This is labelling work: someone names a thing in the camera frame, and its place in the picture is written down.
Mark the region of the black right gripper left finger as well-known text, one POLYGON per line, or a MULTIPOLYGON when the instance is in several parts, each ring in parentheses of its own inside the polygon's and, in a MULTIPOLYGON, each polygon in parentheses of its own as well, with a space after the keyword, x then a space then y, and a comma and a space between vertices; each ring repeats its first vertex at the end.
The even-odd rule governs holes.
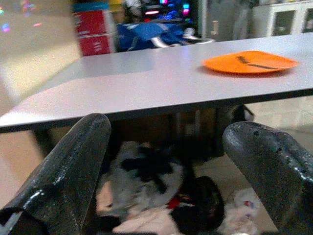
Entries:
POLYGON ((0 235, 80 235, 110 134, 104 114, 80 119, 0 209, 0 235))

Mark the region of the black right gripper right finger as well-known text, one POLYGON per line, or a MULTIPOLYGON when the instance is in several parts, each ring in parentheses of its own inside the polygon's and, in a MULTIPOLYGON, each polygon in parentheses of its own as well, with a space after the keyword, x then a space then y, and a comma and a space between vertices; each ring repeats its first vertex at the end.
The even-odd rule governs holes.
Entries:
POLYGON ((288 133, 255 122, 226 127, 223 147, 267 210, 275 235, 313 235, 313 154, 288 133))

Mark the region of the black table leg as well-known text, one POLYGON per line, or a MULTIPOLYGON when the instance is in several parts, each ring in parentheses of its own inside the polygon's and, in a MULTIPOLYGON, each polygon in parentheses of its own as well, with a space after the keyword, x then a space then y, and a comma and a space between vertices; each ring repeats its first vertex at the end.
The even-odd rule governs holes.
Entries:
POLYGON ((43 155, 43 158, 45 158, 54 148, 49 130, 33 130, 32 132, 43 155))

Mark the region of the grey cloth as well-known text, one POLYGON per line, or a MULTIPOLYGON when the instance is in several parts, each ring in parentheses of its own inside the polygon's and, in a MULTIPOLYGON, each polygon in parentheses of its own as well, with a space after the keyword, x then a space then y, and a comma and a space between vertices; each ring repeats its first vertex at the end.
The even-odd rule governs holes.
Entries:
POLYGON ((122 143, 96 193, 99 216, 126 217, 166 205, 183 182, 183 165, 169 150, 148 143, 122 143))

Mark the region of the pink cloth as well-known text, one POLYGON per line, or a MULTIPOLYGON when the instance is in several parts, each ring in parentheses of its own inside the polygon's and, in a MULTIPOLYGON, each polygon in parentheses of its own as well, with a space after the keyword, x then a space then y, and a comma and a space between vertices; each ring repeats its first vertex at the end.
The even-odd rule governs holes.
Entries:
POLYGON ((122 222, 113 228, 115 233, 155 233, 157 235, 180 235, 168 208, 154 208, 122 222))

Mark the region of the orange plate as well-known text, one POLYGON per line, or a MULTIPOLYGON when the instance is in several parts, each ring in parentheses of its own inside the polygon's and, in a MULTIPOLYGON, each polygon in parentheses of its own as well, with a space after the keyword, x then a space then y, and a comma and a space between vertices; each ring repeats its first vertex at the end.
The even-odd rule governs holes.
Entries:
POLYGON ((227 74, 266 74, 286 71, 298 66, 298 62, 284 56, 259 51, 248 50, 215 56, 203 61, 202 65, 215 72, 227 74), (246 63, 258 64, 278 68, 267 70, 245 65, 246 63))

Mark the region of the red cardboard box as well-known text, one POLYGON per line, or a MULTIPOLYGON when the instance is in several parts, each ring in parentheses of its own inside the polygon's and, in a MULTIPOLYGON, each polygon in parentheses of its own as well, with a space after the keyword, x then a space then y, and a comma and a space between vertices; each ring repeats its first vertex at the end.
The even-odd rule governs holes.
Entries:
POLYGON ((75 12, 73 19, 83 56, 115 52, 116 26, 109 10, 75 12))

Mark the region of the white glass door cabinet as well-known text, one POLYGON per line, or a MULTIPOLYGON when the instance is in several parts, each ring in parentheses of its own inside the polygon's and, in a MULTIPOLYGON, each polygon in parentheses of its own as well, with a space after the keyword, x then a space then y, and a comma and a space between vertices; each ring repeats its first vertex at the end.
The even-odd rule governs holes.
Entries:
POLYGON ((313 32, 313 0, 256 6, 252 9, 252 38, 313 32))

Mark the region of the dark shelf with lights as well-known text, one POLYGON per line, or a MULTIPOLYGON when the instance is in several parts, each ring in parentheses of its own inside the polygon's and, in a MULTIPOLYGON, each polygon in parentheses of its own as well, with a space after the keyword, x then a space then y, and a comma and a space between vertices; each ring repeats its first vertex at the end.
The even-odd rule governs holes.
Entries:
POLYGON ((193 24, 199 0, 122 0, 126 23, 193 24))

